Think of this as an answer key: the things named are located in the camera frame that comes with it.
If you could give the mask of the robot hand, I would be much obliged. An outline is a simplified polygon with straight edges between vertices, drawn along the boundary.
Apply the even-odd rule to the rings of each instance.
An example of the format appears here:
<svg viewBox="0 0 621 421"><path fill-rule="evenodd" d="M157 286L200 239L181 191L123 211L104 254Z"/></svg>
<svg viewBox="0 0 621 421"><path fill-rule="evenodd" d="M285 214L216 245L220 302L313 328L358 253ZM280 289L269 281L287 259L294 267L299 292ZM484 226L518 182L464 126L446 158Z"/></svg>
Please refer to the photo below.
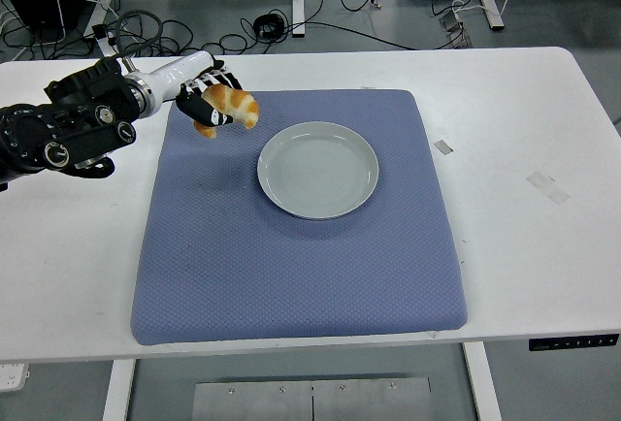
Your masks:
<svg viewBox="0 0 621 421"><path fill-rule="evenodd" d="M211 85L242 89L224 61L208 52L200 51L177 59L144 75L142 81L145 103L140 118L151 116L165 102L174 101L182 113L204 126L217 127L234 121L224 105L212 105L202 97Z"/></svg>

